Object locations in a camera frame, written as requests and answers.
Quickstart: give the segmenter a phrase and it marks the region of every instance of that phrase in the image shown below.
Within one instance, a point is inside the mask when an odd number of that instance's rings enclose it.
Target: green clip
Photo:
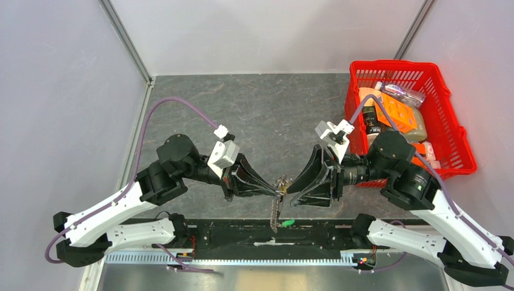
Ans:
[[[282,222],[282,227],[292,226],[294,223],[295,223],[295,220],[294,220],[294,219],[286,220],[286,221],[283,221],[283,222]]]

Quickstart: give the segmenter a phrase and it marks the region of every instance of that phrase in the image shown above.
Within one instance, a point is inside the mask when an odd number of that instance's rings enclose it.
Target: white bottle cap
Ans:
[[[380,90],[380,88],[382,87],[382,82],[381,81],[378,81],[376,84],[375,84],[375,90]]]

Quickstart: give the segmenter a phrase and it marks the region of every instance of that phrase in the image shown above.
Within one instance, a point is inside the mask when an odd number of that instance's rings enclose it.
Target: white bracket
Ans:
[[[501,255],[491,248],[491,246],[482,239],[474,230],[467,226],[460,217],[456,216],[446,201],[441,190],[435,193],[432,204],[435,206],[433,210],[411,210],[410,213],[428,222],[448,241],[450,241],[462,257],[471,265],[494,269],[494,265],[501,261]],[[500,249],[503,250],[503,240],[488,232],[480,226],[473,218],[457,209],[466,217],[477,229],[487,235]]]
[[[334,154],[337,156],[339,163],[342,163],[342,159],[348,146],[350,145],[350,141],[348,140],[348,135],[353,131],[354,126],[348,123],[345,119],[343,119],[337,126],[334,123],[328,121],[321,121],[318,126],[316,126],[316,133],[319,138],[326,141],[329,144],[329,147],[334,151]],[[345,135],[342,137],[341,142],[336,142],[335,138],[331,138],[329,134],[333,133],[337,135],[339,132],[343,132]]]
[[[149,244],[167,244],[174,240],[175,228],[168,218],[146,223],[118,225],[107,232],[112,243],[105,254],[128,247],[141,247]]]
[[[223,169],[234,165],[238,157],[239,146],[233,141],[218,141],[209,156],[207,165],[221,178]]]
[[[214,134],[219,138],[223,139],[227,133],[229,133],[229,130],[227,127],[224,127],[223,125],[219,125],[218,128],[214,131]]]
[[[443,267],[441,260],[437,257],[437,253],[444,250],[447,242],[442,235],[415,232],[394,226],[380,219],[372,222],[368,231],[367,237],[372,244],[411,253]]]
[[[111,204],[112,201],[120,195],[126,188],[123,187],[120,191],[101,201],[97,205],[79,213],[72,214],[66,217],[64,227],[71,226],[75,221],[83,216],[99,209],[100,207]],[[87,219],[80,223],[77,227],[73,228],[66,233],[66,238],[70,240],[72,247],[87,247],[93,244],[101,235],[108,232],[113,227],[124,222],[125,220],[137,215],[146,210],[153,209],[157,205],[149,202],[141,202],[142,196],[141,187],[139,182],[135,182],[133,187],[127,194],[117,203],[105,209],[99,214]]]

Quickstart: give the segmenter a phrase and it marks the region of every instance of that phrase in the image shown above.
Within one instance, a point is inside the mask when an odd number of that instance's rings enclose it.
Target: plastic bottle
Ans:
[[[409,105],[412,108],[419,109],[423,101],[425,101],[425,94],[418,91],[410,90],[394,84],[385,84],[377,82],[375,89],[384,92],[403,104]]]

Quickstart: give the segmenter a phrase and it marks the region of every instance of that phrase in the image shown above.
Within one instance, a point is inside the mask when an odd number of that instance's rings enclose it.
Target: cable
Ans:
[[[159,107],[161,104],[163,103],[166,103],[166,102],[170,102],[170,101],[174,101],[174,102],[180,102],[184,105],[186,105],[187,107],[191,108],[194,112],[196,112],[201,118],[203,118],[207,123],[209,123],[212,127],[214,127],[215,129],[218,128],[218,125],[216,123],[214,123],[214,121],[212,121],[209,117],[207,117],[207,115],[205,115],[205,113],[203,113],[200,109],[198,109],[197,107],[195,107],[193,104],[189,103],[188,101],[182,99],[182,98],[179,98],[179,97],[168,97],[168,98],[163,98],[161,100],[159,100],[157,103],[155,103],[152,108],[149,110],[148,112],[148,115],[145,117],[145,120],[143,122],[143,125],[142,125],[142,128],[141,128],[141,136],[139,137],[139,142],[138,142],[138,149],[136,151],[136,166],[134,167],[134,172],[132,174],[132,177],[130,177],[130,180],[128,182],[128,185],[125,187],[125,189],[123,191],[121,191],[121,193],[111,202],[111,203],[108,203],[94,211],[92,211],[91,213],[85,215],[84,217],[78,219],[77,221],[75,221],[72,225],[70,225],[69,227],[65,228],[64,230],[62,230],[61,232],[59,232],[51,241],[50,243],[47,245],[46,249],[45,249],[45,259],[49,262],[49,263],[52,263],[52,264],[61,264],[63,263],[61,260],[58,260],[58,259],[52,259],[50,257],[50,251],[53,247],[53,245],[55,244],[55,242],[57,242],[57,240],[64,236],[66,233],[68,233],[72,228],[76,228],[80,223],[88,220],[89,218],[99,214],[100,212],[104,211],[105,209],[111,207],[111,205],[116,205],[118,203],[118,201],[120,201],[123,196],[125,196],[125,194],[127,194],[130,189],[132,188],[132,186],[134,186],[134,183],[135,183],[135,180],[136,180],[136,175],[138,173],[138,168],[139,168],[139,162],[141,160],[141,150],[142,150],[142,144],[143,144],[143,139],[144,139],[144,136],[145,136],[145,132],[146,132],[146,129],[147,129],[147,126],[148,126],[148,123],[150,121],[150,117],[152,116],[152,113],[155,111],[155,109],[157,109],[157,107]]]
[[[367,95],[366,97],[364,97],[361,101],[361,103],[359,104],[359,106],[357,106],[357,109],[355,110],[355,112],[353,112],[353,115],[352,115],[352,118],[350,118],[350,121],[349,123],[353,124],[356,120],[357,120],[357,117],[359,116],[359,114],[361,113],[362,111],[362,108],[364,107],[364,104],[366,103],[366,101],[368,101],[370,98],[372,98],[375,103],[378,105],[378,107],[380,107],[380,109],[382,110],[382,112],[384,113],[384,116],[385,118],[387,118],[387,121],[389,122],[389,124],[391,124],[391,126],[393,127],[394,130],[396,130],[397,132],[399,132],[401,134],[401,132],[399,131],[399,129],[397,128],[396,124],[393,122],[393,120],[391,119],[391,117],[389,116],[389,114],[387,113],[387,111],[385,110],[384,106],[382,105],[382,102],[373,94],[369,94]],[[418,151],[415,152],[415,156],[428,168],[428,170],[430,171],[430,173],[436,178],[436,180],[439,182],[439,185],[441,186],[441,190],[442,190],[442,194],[444,195],[446,201],[448,202],[448,205],[450,206],[450,208],[452,209],[452,211],[454,212],[454,214],[456,216],[459,216],[461,218],[461,220],[469,227],[471,228],[478,236],[480,236],[483,240],[485,240],[493,249],[496,249],[496,251],[501,255],[503,256],[512,266],[514,266],[514,259],[511,258],[510,256],[508,256],[508,254],[506,254],[506,252],[504,252],[503,250],[499,249],[498,246],[495,244],[495,242],[493,242],[487,235],[485,235],[482,231],[480,231],[480,229],[478,229],[474,224],[472,224],[464,215],[461,215],[461,212],[460,210],[457,208],[457,205],[455,205],[455,202],[453,201],[452,197],[450,196],[450,192],[448,191],[448,189],[446,188],[446,185],[444,183],[444,181],[442,180],[441,176],[439,175],[439,173],[427,162],[427,160],[425,160],[425,158],[423,158],[419,153]],[[503,287],[507,288],[507,289],[510,289],[510,290],[514,290],[514,287],[512,286],[508,286],[508,285],[504,285]]]
[[[400,226],[402,226],[403,228],[405,228],[405,224],[403,222],[401,222],[400,220],[393,220],[389,224],[394,224],[394,223],[397,223]],[[383,272],[383,271],[386,271],[386,270],[389,270],[389,269],[392,269],[392,268],[398,266],[399,264],[401,264],[403,262],[403,260],[406,257],[407,257],[407,253],[403,253],[402,257],[400,257],[400,259],[397,260],[396,263],[394,263],[394,264],[391,264],[391,265],[389,265],[387,267],[382,267],[382,268],[373,269],[373,270],[361,270],[360,272],[361,273],[365,273],[365,274],[373,274],[373,273],[376,273],[376,272]]]
[[[169,216],[171,216],[171,214],[170,214],[168,211],[163,210],[163,211],[161,211],[161,212],[157,213],[157,215],[155,216],[155,218],[154,218],[153,220],[157,220],[157,217],[159,217],[159,215],[161,215],[161,213],[166,213],[166,214],[168,214],[168,217],[169,217]]]
[[[167,250],[162,244],[155,244],[156,246],[160,247],[163,251],[165,251],[168,256],[170,256],[177,264],[185,268],[185,270],[177,270],[178,272],[195,272],[195,273],[214,273],[214,270],[212,269],[197,269],[191,266],[188,266],[184,263],[182,263],[181,260],[177,259],[176,256],[174,256],[172,253],[170,253],[169,250]]]

